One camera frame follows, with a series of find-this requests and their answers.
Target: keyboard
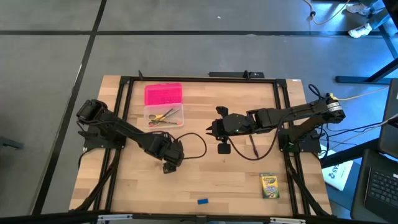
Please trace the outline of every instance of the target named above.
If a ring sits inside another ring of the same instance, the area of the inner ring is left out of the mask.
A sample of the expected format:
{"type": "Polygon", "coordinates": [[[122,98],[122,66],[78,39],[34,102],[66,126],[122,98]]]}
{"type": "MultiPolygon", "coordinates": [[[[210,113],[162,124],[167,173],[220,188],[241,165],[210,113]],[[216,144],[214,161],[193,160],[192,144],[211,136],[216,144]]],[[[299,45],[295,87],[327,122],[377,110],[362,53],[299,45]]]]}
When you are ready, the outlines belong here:
{"type": "Polygon", "coordinates": [[[398,218],[398,175],[371,167],[364,205],[385,220],[396,221],[398,218]]]}

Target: wooden table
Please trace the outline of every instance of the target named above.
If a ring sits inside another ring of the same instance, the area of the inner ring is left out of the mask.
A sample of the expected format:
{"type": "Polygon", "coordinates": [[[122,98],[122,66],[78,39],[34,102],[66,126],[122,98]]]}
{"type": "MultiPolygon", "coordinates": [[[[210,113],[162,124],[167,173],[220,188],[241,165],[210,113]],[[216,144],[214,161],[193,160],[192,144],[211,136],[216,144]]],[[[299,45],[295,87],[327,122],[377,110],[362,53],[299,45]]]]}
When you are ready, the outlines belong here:
{"type": "MultiPolygon", "coordinates": [[[[98,99],[113,110],[120,76],[104,76],[98,99]]],[[[160,82],[134,82],[127,121],[144,129],[144,87],[160,82]]],[[[177,137],[195,132],[201,135],[208,146],[206,156],[183,161],[177,171],[163,174],[162,162],[148,156],[138,145],[127,140],[121,153],[118,176],[114,190],[112,212],[207,214],[207,215],[259,215],[291,216],[292,208],[288,192],[283,155],[276,142],[271,153],[260,161],[247,161],[234,150],[229,155],[217,153],[220,143],[205,134],[211,122],[220,118],[216,106],[226,106],[230,113],[246,114],[256,108],[275,108],[272,85],[264,83],[211,83],[181,82],[185,124],[181,128],[169,128],[177,137]],[[280,198],[263,199],[259,181],[260,172],[274,172],[279,182],[280,198]],[[208,198],[209,203],[198,205],[197,200],[208,198]]],[[[305,103],[300,80],[287,80],[290,104],[305,103]]],[[[126,90],[121,105],[124,105],[126,90]]],[[[283,94],[279,90],[282,106],[283,94]]],[[[260,155],[269,148],[275,132],[254,135],[260,155]]],[[[232,138],[236,147],[246,156],[255,157],[249,136],[232,138]]],[[[185,156],[200,155],[203,143],[196,136],[182,138],[185,156]]],[[[96,185],[100,175],[104,150],[97,149],[82,159],[73,191],[70,208],[76,208],[96,185]]],[[[319,161],[310,153],[301,153],[305,183],[315,200],[331,213],[326,187],[319,161]]],[[[102,196],[104,208],[107,186],[102,196]]],[[[300,191],[296,186],[298,210],[303,213],[300,191]]]]}

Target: white paper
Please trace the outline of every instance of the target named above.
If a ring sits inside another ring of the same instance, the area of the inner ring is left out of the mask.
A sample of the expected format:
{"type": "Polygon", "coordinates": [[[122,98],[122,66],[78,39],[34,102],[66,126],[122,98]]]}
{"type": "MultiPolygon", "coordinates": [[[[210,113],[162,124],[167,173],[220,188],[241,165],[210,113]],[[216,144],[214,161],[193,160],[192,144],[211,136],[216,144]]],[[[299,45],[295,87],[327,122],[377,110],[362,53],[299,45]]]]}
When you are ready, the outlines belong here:
{"type": "MultiPolygon", "coordinates": [[[[321,150],[326,150],[326,147],[321,145],[321,150]]],[[[328,156],[336,153],[333,150],[329,150],[328,156]]],[[[323,179],[326,183],[335,187],[338,190],[344,190],[344,186],[346,185],[347,178],[351,167],[353,166],[353,161],[347,161],[342,164],[331,166],[322,169],[323,179]]]]}

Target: floor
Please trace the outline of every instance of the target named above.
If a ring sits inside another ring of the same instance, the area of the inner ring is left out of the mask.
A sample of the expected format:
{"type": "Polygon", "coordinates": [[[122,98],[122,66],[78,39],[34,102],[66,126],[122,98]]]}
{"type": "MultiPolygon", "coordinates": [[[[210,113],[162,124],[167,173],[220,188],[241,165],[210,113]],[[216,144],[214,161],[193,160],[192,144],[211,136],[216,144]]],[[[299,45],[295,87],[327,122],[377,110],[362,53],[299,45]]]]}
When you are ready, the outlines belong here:
{"type": "MultiPolygon", "coordinates": [[[[106,4],[97,23],[101,0],[0,2],[0,136],[25,144],[23,150],[0,149],[0,217],[30,213],[63,114],[67,105],[76,105],[70,123],[62,126],[67,128],[65,140],[43,207],[44,213],[68,210],[83,144],[74,114],[86,99],[96,98],[103,75],[137,75],[141,70],[147,76],[205,77],[208,72],[250,70],[264,72],[269,78],[301,79],[307,101],[312,101],[316,96],[306,87],[310,83],[322,93],[333,92],[340,98],[381,88],[338,84],[333,79],[336,75],[369,76],[393,60],[379,30],[360,39],[344,32],[360,26],[366,18],[344,10],[331,22],[316,26],[308,20],[310,10],[302,0],[102,2],[106,4]],[[85,32],[91,30],[214,32],[97,36],[85,32]],[[220,35],[218,30],[274,32],[220,35]],[[283,31],[297,32],[281,35],[283,31]],[[308,35],[308,31],[317,33],[308,35]],[[76,78],[81,79],[80,88],[76,78]],[[71,93],[78,93],[76,100],[69,100],[71,93]]],[[[343,6],[334,1],[313,1],[313,5],[319,21],[343,6]]],[[[391,41],[398,47],[397,37],[391,41]]],[[[329,128],[381,121],[386,96],[387,91],[380,91],[342,102],[347,118],[329,128]]],[[[350,142],[360,144],[378,134],[372,131],[350,142]]],[[[337,215],[349,217],[338,205],[332,207],[337,215]]]]}

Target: shoe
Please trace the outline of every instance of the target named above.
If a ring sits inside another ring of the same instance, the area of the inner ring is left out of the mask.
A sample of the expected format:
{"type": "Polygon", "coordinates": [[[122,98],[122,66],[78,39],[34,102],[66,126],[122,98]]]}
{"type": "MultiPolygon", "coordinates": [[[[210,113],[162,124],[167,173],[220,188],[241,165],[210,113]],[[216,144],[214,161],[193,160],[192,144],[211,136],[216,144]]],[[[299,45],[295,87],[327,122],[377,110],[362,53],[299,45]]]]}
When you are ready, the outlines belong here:
{"type": "Polygon", "coordinates": [[[357,27],[348,31],[348,34],[354,38],[362,37],[363,35],[368,35],[372,31],[372,27],[369,23],[357,27]]]}
{"type": "Polygon", "coordinates": [[[350,13],[359,13],[362,16],[368,16],[371,13],[371,8],[365,6],[362,3],[354,4],[352,6],[346,6],[346,9],[350,13]]]}

